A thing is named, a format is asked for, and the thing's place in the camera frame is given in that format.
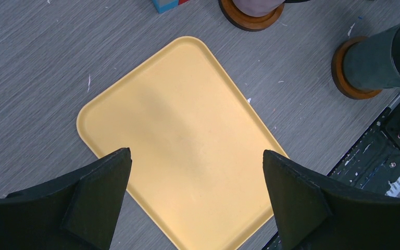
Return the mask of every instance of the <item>gray table surface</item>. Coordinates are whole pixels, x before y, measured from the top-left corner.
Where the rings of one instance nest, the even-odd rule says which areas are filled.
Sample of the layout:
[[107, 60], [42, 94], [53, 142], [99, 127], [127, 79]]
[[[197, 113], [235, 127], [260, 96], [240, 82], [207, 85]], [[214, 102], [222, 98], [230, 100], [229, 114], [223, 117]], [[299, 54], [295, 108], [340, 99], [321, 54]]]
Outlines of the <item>gray table surface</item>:
[[[183, 35], [209, 46], [294, 161], [328, 173], [398, 92], [353, 101], [334, 86], [330, 60], [354, 23], [351, 36], [396, 25], [400, 1], [289, 4], [250, 33], [216, 0], [162, 15], [151, 0], [0, 0], [0, 198], [94, 161], [76, 132], [81, 107]], [[260, 249], [275, 231], [271, 220], [241, 249]], [[111, 246], [174, 249], [128, 194]]]

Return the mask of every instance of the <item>white debris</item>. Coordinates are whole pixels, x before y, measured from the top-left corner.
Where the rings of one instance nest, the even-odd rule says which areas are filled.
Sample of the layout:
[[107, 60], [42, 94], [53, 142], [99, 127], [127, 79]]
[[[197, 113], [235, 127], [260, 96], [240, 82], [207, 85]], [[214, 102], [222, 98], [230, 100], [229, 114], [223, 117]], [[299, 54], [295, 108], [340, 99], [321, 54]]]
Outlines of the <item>white debris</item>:
[[349, 37], [351, 37], [351, 32], [352, 32], [352, 30], [353, 30], [353, 27], [355, 26], [355, 22], [353, 23], [353, 25], [351, 26], [351, 29], [349, 30], [349, 32], [347, 33], [347, 35], [349, 36]]
[[371, 143], [369, 145], [367, 145], [366, 148], [364, 148], [364, 151], [362, 152], [363, 154], [369, 149], [370, 145], [371, 145]]
[[87, 93], [90, 91], [90, 84], [91, 84], [91, 75], [88, 75], [88, 90], [86, 91]]

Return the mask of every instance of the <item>cylindrical container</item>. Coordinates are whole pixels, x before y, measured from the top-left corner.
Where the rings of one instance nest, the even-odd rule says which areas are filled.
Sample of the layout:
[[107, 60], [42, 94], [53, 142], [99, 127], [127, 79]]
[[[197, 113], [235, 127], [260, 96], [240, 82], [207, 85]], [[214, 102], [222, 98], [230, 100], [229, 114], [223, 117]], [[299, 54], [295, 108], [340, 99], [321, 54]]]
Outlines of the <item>cylindrical container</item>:
[[271, 13], [285, 0], [233, 0], [235, 6], [251, 17], [262, 17]]
[[352, 45], [342, 67], [358, 90], [400, 87], [400, 24]]

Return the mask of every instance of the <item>tray rim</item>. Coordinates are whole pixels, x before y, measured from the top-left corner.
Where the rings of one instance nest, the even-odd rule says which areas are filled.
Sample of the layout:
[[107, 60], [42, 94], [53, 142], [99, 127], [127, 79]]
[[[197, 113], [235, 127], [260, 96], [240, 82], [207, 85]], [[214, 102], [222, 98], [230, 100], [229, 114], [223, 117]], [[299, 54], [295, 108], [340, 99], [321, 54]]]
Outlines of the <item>tray rim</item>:
[[[85, 116], [87, 109], [89, 109], [92, 105], [94, 105], [94, 103], [97, 101], [98, 98], [100, 98], [104, 94], [107, 94], [110, 90], [112, 90], [118, 84], [120, 84], [120, 82], [124, 81], [125, 79], [130, 77], [130, 75], [139, 71], [144, 65], [148, 64], [150, 61], [153, 61], [156, 58], [158, 58], [159, 55], [165, 53], [166, 50], [169, 50], [172, 47], [177, 46], [180, 43], [191, 43], [191, 44], [195, 45], [196, 47], [198, 47], [203, 52], [203, 54], [205, 54], [205, 56], [207, 57], [207, 60], [209, 60], [212, 64], [214, 64], [214, 67], [216, 67], [217, 69], [219, 69], [221, 71], [220, 74], [226, 78], [225, 81], [227, 82], [228, 87], [231, 88], [232, 92], [236, 95], [237, 99], [239, 99], [240, 102], [243, 103], [244, 108], [248, 110], [248, 112], [250, 113], [250, 115], [253, 118], [255, 118], [255, 121], [256, 121], [257, 125], [259, 126], [260, 130], [262, 131], [262, 133], [268, 138], [268, 140], [273, 141], [276, 145], [278, 145], [279, 151], [280, 151], [278, 153], [289, 158], [287, 153], [284, 151], [283, 147], [280, 145], [280, 143], [278, 143], [277, 139], [272, 135], [270, 130], [266, 127], [265, 123], [261, 120], [261, 118], [259, 117], [257, 112], [255, 112], [253, 107], [247, 102], [246, 97], [243, 95], [243, 93], [240, 91], [238, 86], [235, 84], [235, 82], [231, 79], [231, 77], [225, 71], [225, 69], [220, 64], [218, 59], [214, 56], [214, 54], [211, 52], [209, 47], [202, 40], [200, 40], [196, 37], [193, 37], [193, 36], [181, 36], [181, 37], [174, 39], [173, 41], [168, 43], [166, 46], [164, 46], [162, 49], [160, 49], [158, 52], [156, 52], [154, 55], [152, 55], [150, 58], [143, 61], [141, 64], [139, 64], [133, 70], [128, 72], [125, 76], [121, 77], [114, 84], [109, 86], [107, 89], [103, 90], [101, 93], [99, 93], [97, 96], [95, 96], [93, 99], [91, 99], [88, 103], [86, 103], [81, 108], [81, 110], [79, 111], [77, 118], [76, 118], [77, 132], [78, 132], [78, 135], [81, 138], [81, 140], [87, 145], [87, 147], [93, 152], [93, 154], [97, 158], [101, 158], [104, 156], [103, 154], [98, 152], [98, 150], [92, 146], [92, 143], [90, 143], [90, 141], [88, 141], [84, 136], [85, 132], [83, 131], [83, 128], [84, 128], [84, 124], [83, 124], [84, 118], [83, 117]], [[146, 202], [143, 199], [141, 199], [139, 195], [136, 194], [136, 191], [134, 190], [133, 187], [128, 185], [126, 191], [131, 195], [131, 197], [136, 201], [136, 203], [140, 206], [140, 208], [148, 215], [149, 218], [151, 218], [151, 220], [154, 222], [154, 224], [159, 227], [159, 229], [174, 244], [174, 246], [177, 249], [187, 249], [187, 247], [180, 241], [180, 239], [178, 237], [176, 237], [176, 234], [174, 234], [168, 228], [164, 228], [166, 225], [162, 220], [160, 220], [160, 218], [158, 218], [158, 217], [155, 218], [152, 214], [150, 214], [148, 209], [145, 209], [145, 207], [143, 205], [145, 205]], [[232, 247], [235, 246], [235, 249], [238, 249], [272, 217], [273, 217], [272, 209], [267, 209], [264, 212], [260, 213], [259, 221], [261, 223], [257, 224], [255, 227], [252, 227], [253, 230], [250, 230], [250, 231], [249, 231], [249, 229], [251, 227], [250, 226], [246, 227], [246, 230], [243, 230], [240, 233], [242, 236], [241, 241], [240, 242], [237, 242], [237, 241], [229, 242], [230, 243], [229, 245], [231, 245]]]

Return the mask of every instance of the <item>wooden coaster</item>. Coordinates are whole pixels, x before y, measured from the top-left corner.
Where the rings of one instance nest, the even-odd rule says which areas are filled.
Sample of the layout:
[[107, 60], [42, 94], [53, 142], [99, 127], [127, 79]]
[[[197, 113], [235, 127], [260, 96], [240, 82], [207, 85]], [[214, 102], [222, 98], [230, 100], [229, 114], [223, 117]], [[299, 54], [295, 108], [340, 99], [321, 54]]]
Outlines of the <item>wooden coaster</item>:
[[355, 100], [369, 99], [381, 93], [381, 90], [362, 91], [354, 88], [349, 84], [343, 72], [343, 60], [348, 49], [355, 43], [359, 43], [366, 38], [366, 36], [358, 36], [341, 44], [341, 46], [336, 49], [332, 58], [332, 78], [336, 87], [345, 96]]
[[271, 26], [278, 20], [284, 9], [284, 4], [281, 4], [271, 13], [262, 17], [251, 17], [241, 12], [233, 0], [218, 0], [221, 11], [224, 16], [237, 28], [245, 31], [260, 31]]

